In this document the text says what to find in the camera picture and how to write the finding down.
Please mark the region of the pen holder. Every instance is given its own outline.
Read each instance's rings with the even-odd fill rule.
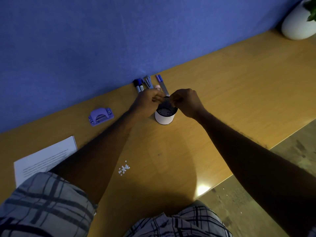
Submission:
[[[165,101],[155,111],[155,119],[159,124],[168,125],[172,122],[178,108],[172,106],[169,102],[169,96],[166,96],[164,99]]]

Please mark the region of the purple hole punch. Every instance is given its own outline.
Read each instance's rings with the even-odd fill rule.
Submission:
[[[114,114],[110,108],[99,108],[91,111],[89,121],[92,126],[95,126],[113,118]]]

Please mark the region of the flower pot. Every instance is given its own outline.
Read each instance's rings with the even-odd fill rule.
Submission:
[[[307,21],[310,12],[303,4],[309,0],[303,0],[282,23],[282,33],[289,39],[301,40],[316,33],[316,21]]]

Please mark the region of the wall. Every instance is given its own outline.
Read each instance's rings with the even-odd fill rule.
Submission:
[[[0,132],[274,27],[299,0],[0,0]]]

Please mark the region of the person's left hand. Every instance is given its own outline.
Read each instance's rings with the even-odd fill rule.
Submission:
[[[129,109],[129,112],[136,115],[139,119],[144,119],[151,116],[158,105],[164,101],[166,95],[156,89],[146,89],[141,91],[132,106]]]

